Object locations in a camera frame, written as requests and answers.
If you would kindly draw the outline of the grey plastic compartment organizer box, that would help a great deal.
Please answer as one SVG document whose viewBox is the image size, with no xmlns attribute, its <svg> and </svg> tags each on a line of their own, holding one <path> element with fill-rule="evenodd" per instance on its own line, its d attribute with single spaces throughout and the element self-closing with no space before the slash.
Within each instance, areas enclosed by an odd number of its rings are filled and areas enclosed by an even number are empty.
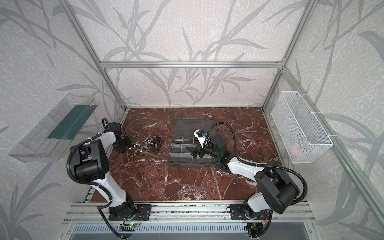
<svg viewBox="0 0 384 240">
<path fill-rule="evenodd" d="M 208 130 L 217 122 L 215 118 L 178 118 L 169 150 L 168 164 L 179 167 L 215 167 L 215 158 L 205 155 L 193 158 L 186 147 L 195 148 L 200 145 L 194 132 L 197 129 Z"/>
</svg>

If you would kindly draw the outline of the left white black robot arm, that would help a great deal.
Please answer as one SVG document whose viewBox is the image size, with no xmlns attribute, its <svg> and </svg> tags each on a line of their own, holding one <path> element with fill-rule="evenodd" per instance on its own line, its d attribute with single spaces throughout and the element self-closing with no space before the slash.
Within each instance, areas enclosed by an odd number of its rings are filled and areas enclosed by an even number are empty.
<svg viewBox="0 0 384 240">
<path fill-rule="evenodd" d="M 95 188 L 108 202 L 109 213 L 116 217 L 131 216 L 137 208 L 130 195 L 116 183 L 110 174 L 106 149 L 124 152 L 133 142 L 122 136 L 122 125 L 104 123 L 104 132 L 70 147 L 66 170 L 71 180 Z"/>
</svg>

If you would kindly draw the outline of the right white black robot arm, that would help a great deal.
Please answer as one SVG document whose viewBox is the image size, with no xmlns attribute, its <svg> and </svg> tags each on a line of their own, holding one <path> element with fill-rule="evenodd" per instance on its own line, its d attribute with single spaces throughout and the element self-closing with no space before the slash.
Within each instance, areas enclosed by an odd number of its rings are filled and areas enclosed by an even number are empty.
<svg viewBox="0 0 384 240">
<path fill-rule="evenodd" d="M 205 133 L 195 134 L 198 145 L 186 150 L 195 159 L 209 155 L 215 158 L 223 171 L 243 176 L 257 183 L 259 192 L 243 202 L 244 214 L 249 219 L 259 212 L 272 210 L 282 214 L 289 206 L 301 202 L 308 193 L 306 180 L 296 171 L 280 166 L 276 161 L 260 164 L 242 159 L 229 152 L 221 136 L 208 137 Z"/>
</svg>

